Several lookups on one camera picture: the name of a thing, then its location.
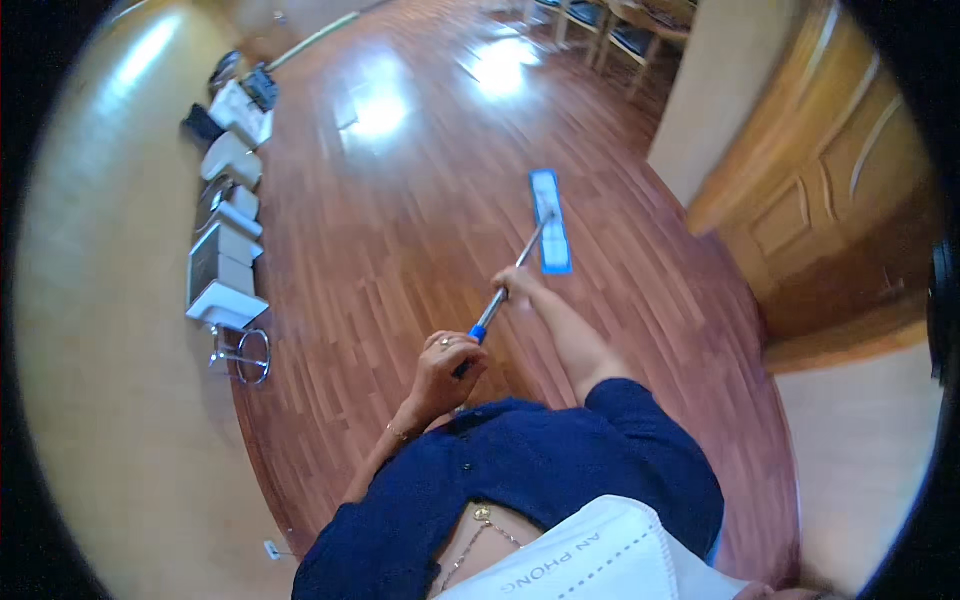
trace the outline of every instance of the bar stool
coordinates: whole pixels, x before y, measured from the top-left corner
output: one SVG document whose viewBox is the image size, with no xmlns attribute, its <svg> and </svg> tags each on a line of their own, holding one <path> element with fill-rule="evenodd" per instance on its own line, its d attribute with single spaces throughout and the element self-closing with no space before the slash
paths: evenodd
<svg viewBox="0 0 960 600">
<path fill-rule="evenodd" d="M 237 342 L 236 346 L 232 346 L 227 340 L 227 333 L 232 331 L 234 333 L 240 334 L 240 341 Z M 213 365 L 219 360 L 233 361 L 236 364 L 237 374 L 230 374 L 229 363 L 227 363 L 227 376 L 230 378 L 239 379 L 244 383 L 263 383 L 267 378 L 267 375 L 270 373 L 270 339 L 267 338 L 267 332 L 263 329 L 244 329 L 242 327 L 231 327 L 224 324 L 212 324 L 210 326 L 210 333 L 213 335 L 213 354 L 210 354 L 210 364 L 209 368 L 213 368 Z M 253 358 L 247 358 L 243 355 L 244 345 L 247 343 L 247 339 L 250 336 L 259 336 L 263 338 L 263 345 L 266 349 L 266 357 L 263 360 L 256 360 Z M 260 374 L 260 378 L 256 381 L 251 382 L 243 374 L 244 365 L 255 365 L 259 369 L 262 369 L 263 372 Z"/>
</svg>

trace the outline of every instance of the wooden door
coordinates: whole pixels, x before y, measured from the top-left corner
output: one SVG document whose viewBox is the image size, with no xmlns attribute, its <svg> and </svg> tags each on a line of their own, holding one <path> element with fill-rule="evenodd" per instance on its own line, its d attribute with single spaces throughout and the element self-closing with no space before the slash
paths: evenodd
<svg viewBox="0 0 960 600">
<path fill-rule="evenodd" d="M 935 198 L 893 75 L 839 4 L 814 2 L 687 224 L 719 232 L 770 336 L 795 339 L 925 289 Z"/>
</svg>

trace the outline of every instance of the blue mop grip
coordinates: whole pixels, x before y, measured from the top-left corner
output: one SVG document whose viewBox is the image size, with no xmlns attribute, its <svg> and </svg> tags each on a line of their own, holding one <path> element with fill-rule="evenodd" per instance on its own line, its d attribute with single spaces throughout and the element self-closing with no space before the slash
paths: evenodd
<svg viewBox="0 0 960 600">
<path fill-rule="evenodd" d="M 476 338 L 477 344 L 483 346 L 483 341 L 487 338 L 487 328 L 479 324 L 474 325 L 467 335 Z"/>
</svg>

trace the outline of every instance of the wooden floor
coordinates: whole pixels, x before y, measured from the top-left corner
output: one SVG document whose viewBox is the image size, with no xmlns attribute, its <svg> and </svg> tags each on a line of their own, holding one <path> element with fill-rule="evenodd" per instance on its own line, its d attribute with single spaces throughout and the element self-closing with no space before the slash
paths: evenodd
<svg viewBox="0 0 960 600">
<path fill-rule="evenodd" d="M 794 469 L 753 298 L 720 244 L 685 232 L 644 161 L 669 74 L 631 106 L 582 55 L 504 34 L 470 0 L 394 0 L 276 72 L 256 265 L 274 371 L 234 391 L 281 530 L 302 554 L 330 521 L 423 338 L 469 329 L 516 259 L 534 228 L 527 173 L 549 167 L 574 275 L 546 284 L 703 446 L 727 498 L 721 570 L 789 579 Z M 478 398 L 573 404 L 531 315 L 502 312 L 488 345 Z"/>
</svg>

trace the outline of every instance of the woman's right hand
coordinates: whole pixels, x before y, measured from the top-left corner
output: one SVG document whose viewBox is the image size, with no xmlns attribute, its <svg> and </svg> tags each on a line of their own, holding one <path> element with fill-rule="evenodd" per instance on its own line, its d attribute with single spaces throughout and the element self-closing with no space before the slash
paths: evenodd
<svg viewBox="0 0 960 600">
<path fill-rule="evenodd" d="M 510 295 L 508 300 L 521 300 L 530 296 L 542 287 L 530 272 L 517 267 L 507 267 L 493 278 L 493 287 L 507 288 Z"/>
</svg>

